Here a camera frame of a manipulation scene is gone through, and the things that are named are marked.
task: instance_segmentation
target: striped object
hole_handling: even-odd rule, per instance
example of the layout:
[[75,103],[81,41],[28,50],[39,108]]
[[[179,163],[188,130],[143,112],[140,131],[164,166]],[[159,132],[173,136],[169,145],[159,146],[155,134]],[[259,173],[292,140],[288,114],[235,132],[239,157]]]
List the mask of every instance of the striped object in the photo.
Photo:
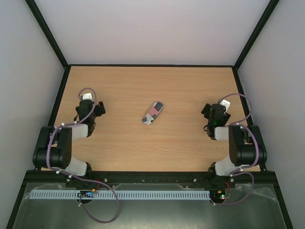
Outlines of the striped object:
[[147,114],[142,119],[142,122],[146,125],[150,125],[157,118],[161,110],[163,109],[163,104],[160,102],[155,102],[151,108],[149,108]]

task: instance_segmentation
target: wooden table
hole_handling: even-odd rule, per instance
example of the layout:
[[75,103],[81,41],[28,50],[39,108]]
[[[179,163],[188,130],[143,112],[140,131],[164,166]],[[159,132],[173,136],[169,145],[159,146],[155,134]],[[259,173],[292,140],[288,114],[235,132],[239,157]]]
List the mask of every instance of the wooden table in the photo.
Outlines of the wooden table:
[[[227,141],[213,141],[203,127],[206,103],[237,92],[231,68],[81,67],[71,68],[56,125],[73,121],[78,92],[92,87],[106,114],[96,118],[92,136],[73,142],[72,154],[97,171],[207,171],[228,155]],[[244,117],[238,96],[229,121]],[[155,122],[142,118],[155,102],[164,109]]]

